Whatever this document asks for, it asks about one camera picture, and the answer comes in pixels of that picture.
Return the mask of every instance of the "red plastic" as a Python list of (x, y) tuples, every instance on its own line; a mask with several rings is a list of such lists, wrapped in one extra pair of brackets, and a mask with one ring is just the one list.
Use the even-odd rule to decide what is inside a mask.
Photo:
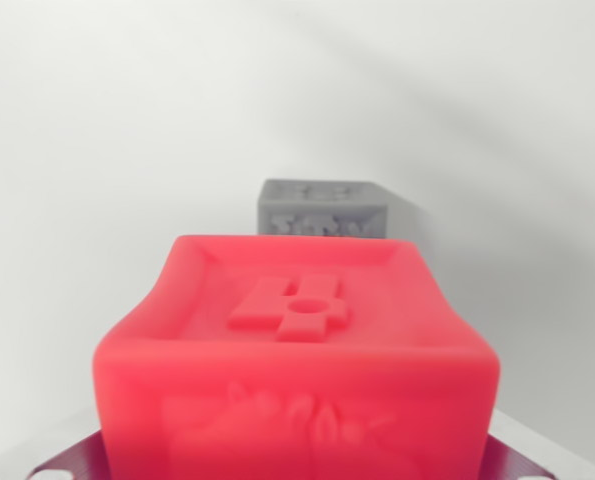
[(476, 479), (498, 376), (394, 240), (181, 237), (95, 355), (114, 480)]

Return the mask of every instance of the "red 3d printed box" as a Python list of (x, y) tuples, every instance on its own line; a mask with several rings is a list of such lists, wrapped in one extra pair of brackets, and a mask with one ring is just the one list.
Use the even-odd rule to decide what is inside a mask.
[(113, 480), (470, 480), (499, 363), (410, 243), (188, 236), (94, 375)]

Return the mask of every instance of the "gray plastic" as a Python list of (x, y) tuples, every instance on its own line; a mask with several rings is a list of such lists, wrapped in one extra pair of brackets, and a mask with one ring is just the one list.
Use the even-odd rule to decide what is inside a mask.
[(370, 182), (267, 180), (258, 232), (385, 238), (389, 192)]

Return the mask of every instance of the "embossed relief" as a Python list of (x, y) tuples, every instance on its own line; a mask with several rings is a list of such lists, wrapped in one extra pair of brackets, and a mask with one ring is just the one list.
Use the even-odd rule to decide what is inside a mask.
[[(348, 469), (349, 479), (422, 479), (406, 452), (380, 439), (399, 428), (394, 415), (354, 418), (314, 395), (282, 398), (270, 390), (249, 391), (240, 383), (230, 384), (226, 395), (223, 410), (176, 436), (173, 456), (189, 471), (199, 462), (203, 471), (214, 474), (210, 480), (219, 475), (230, 480), (227, 465), (204, 463), (211, 452), (228, 451), (233, 458), (249, 459), (246, 465), (257, 472), (251, 479), (275, 480), (273, 472), (285, 472), (286, 462), (294, 463), (295, 479), (337, 480), (340, 466)], [(291, 477), (282, 473), (281, 478)]]
[(289, 278), (262, 277), (231, 313), (237, 329), (274, 329), (279, 341), (321, 342), (329, 326), (348, 324), (346, 303), (337, 298), (339, 277), (303, 275), (297, 292), (288, 295)]

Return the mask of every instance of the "red cube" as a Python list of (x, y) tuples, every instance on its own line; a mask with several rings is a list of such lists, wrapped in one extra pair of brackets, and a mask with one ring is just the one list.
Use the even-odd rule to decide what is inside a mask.
[(113, 480), (475, 480), (499, 378), (416, 248), (181, 237), (95, 354)]

